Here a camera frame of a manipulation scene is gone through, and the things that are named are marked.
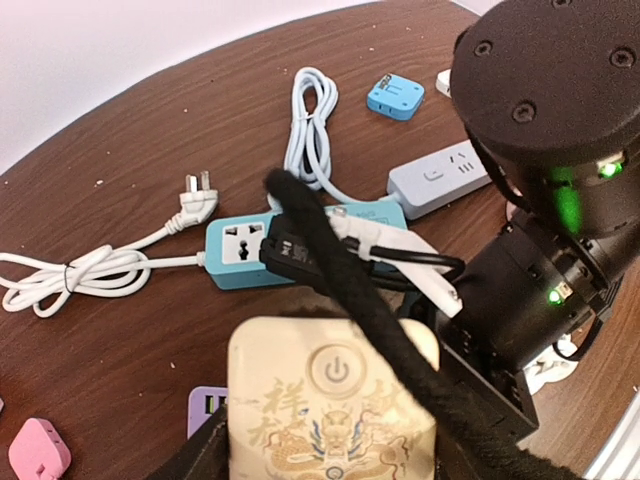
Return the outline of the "beige cube socket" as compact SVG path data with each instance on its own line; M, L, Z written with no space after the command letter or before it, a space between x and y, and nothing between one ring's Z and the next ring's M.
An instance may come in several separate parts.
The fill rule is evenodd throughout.
M243 322L227 385L232 479L435 476L435 419L351 320Z

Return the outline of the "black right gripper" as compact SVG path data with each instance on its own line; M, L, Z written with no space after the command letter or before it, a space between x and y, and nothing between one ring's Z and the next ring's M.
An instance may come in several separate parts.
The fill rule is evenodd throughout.
M517 210L454 282L453 319L421 294L400 314L432 328L440 371L468 392L489 424L520 441L539 426L524 368L588 320L596 337L625 272L625 233L600 239L557 234Z

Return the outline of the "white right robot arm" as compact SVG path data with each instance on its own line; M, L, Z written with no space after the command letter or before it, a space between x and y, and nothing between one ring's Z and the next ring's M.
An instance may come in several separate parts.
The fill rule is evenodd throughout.
M524 369L582 325L595 338L639 254L639 5L504 1L457 39L452 100L515 211L455 279L425 295L441 367L514 440L539 425Z

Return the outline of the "pink charger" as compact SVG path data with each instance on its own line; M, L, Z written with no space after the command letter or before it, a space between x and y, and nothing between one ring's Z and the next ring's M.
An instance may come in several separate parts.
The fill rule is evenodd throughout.
M29 418L10 444L8 459L18 479L50 480L64 475L72 455L51 422Z

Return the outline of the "white plug adapter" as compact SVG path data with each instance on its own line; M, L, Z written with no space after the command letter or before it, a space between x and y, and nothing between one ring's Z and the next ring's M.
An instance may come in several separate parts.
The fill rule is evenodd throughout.
M443 70L436 77L436 89L443 95L451 97L450 93L450 73L451 70Z

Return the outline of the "blue plug adapter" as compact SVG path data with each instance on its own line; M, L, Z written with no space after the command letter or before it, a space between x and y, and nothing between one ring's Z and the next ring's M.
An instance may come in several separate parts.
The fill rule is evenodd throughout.
M409 121L425 96L425 88L399 75L385 74L367 95L367 107L396 121Z

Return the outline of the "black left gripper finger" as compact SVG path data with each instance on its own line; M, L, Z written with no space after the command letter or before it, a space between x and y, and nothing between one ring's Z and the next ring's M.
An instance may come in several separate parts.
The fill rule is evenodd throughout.
M147 480L228 480L227 407L217 409L186 443Z

